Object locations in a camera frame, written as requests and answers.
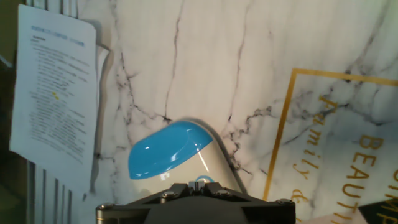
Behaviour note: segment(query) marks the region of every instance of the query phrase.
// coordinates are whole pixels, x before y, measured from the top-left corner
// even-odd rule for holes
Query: screw
[[[113,205],[114,205],[113,203],[104,203],[104,204],[99,206],[99,209],[100,210],[106,210],[106,209],[109,209],[109,208],[113,207]]]
[[[293,203],[293,201],[289,200],[289,199],[279,199],[276,202],[278,202],[281,205],[290,205],[291,203]]]
[[[228,192],[227,190],[218,190],[215,193],[216,196],[220,196],[220,197],[227,197],[230,195],[230,192]]]
[[[171,198],[174,197],[174,195],[175,195],[174,191],[167,191],[163,193],[162,198]]]

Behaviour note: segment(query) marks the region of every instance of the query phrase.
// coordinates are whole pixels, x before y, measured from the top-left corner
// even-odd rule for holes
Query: blue plastic cap
[[[129,156],[130,179],[146,179],[171,170],[212,140],[207,131],[195,123],[172,123],[133,146]]]

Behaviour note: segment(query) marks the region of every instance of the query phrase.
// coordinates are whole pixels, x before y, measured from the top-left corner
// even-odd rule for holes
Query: gold frame
[[[361,76],[361,75],[349,75],[349,74],[338,73],[338,72],[324,72],[324,71],[319,71],[319,70],[293,68],[292,76],[290,77],[289,87],[288,87],[287,93],[286,93],[284,107],[282,110],[282,115],[281,115],[280,121],[279,121],[278,133],[277,133],[277,136],[275,139],[274,149],[272,150],[271,162],[269,163],[267,182],[266,182],[266,186],[264,188],[264,194],[262,196],[263,200],[267,200],[269,189],[271,187],[271,180],[272,180],[272,175],[274,173],[274,167],[275,167],[275,163],[276,163],[276,159],[277,159],[277,155],[278,155],[280,140],[282,139],[282,134],[284,132],[287,111],[289,109],[289,105],[292,100],[293,89],[294,89],[297,74],[316,75],[316,76],[321,76],[321,77],[339,78],[339,79],[343,79],[343,80],[369,82],[369,83],[375,83],[375,84],[379,84],[379,85],[398,86],[398,80],[389,80],[386,78],[378,78],[378,77],[365,77],[365,76]]]

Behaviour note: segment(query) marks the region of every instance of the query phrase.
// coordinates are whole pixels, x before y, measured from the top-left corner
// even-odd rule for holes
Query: document
[[[10,150],[81,193],[90,189],[98,113],[95,43],[87,22],[19,6]]]

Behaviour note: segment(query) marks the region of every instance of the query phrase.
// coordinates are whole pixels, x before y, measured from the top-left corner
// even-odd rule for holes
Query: white marble surface
[[[385,194],[398,196],[389,188],[398,186],[398,105],[391,103],[398,82],[388,86],[298,74],[293,95],[299,94],[296,105],[306,114],[285,123],[268,199],[291,198],[297,217],[309,220],[335,212],[352,217],[352,210],[338,202],[362,206],[387,200]],[[288,116],[296,114],[294,104]],[[368,147],[376,138],[383,142]]]
[[[127,194],[129,150],[171,121],[210,124],[248,193],[261,198],[294,67],[398,77],[397,1],[81,0],[78,8],[113,51],[82,223],[93,221],[100,203],[136,199]],[[351,96],[362,88],[337,85]],[[309,116],[305,99],[305,89],[295,93],[290,124]],[[352,105],[369,112],[362,101]],[[284,135],[282,143],[299,134]]]

